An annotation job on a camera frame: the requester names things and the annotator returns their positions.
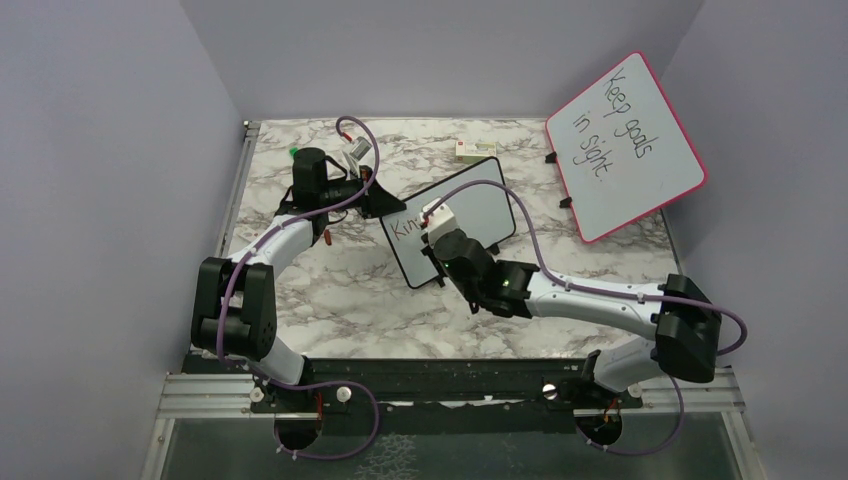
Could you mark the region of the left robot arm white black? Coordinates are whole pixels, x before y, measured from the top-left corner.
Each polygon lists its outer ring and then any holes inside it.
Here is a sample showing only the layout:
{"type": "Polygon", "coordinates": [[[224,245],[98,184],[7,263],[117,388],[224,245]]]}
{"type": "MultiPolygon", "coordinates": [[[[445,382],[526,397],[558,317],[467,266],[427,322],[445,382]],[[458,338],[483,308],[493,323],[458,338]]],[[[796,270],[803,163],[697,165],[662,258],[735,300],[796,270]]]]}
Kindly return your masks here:
{"type": "Polygon", "coordinates": [[[347,164],[338,178],[329,176],[336,161],[323,150],[297,150],[292,185],[266,230],[236,253],[208,257],[199,267],[192,345],[277,381],[276,396],[290,410],[309,406],[315,386],[305,377],[306,357],[277,336],[275,281],[325,235],[331,212],[355,210],[372,219],[405,210],[364,163],[371,150],[366,139],[354,140],[343,152],[347,164]]]}

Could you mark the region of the black framed small whiteboard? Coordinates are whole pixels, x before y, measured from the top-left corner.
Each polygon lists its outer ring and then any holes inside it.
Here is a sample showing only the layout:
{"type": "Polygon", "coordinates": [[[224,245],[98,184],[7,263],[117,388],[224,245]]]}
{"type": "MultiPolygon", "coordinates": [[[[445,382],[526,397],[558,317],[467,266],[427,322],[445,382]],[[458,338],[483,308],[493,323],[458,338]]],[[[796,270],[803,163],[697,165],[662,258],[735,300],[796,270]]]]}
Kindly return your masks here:
{"type": "MultiPolygon", "coordinates": [[[[499,159],[488,157],[408,197],[404,211],[380,219],[383,231],[408,287],[417,289],[438,278],[430,259],[422,252],[424,243],[419,216],[422,209],[451,190],[474,180],[504,184],[499,159]]],[[[516,231],[516,221],[507,194],[491,186],[469,187],[447,200],[459,227],[471,238],[490,248],[516,231]]]]}

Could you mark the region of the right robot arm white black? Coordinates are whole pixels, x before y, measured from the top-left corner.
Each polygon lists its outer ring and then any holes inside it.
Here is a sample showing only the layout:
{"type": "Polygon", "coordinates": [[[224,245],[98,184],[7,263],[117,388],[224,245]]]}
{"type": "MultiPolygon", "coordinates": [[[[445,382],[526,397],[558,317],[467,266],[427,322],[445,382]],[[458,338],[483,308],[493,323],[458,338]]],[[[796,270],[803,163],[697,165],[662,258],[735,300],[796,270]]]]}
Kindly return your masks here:
{"type": "Polygon", "coordinates": [[[686,276],[671,274],[660,284],[577,284],[562,274],[547,276],[536,264],[497,260],[460,229],[422,238],[473,313],[567,318],[634,334],[623,345],[587,357],[576,384],[589,406],[600,407],[662,374],[699,384],[714,379],[721,317],[686,276]]]}

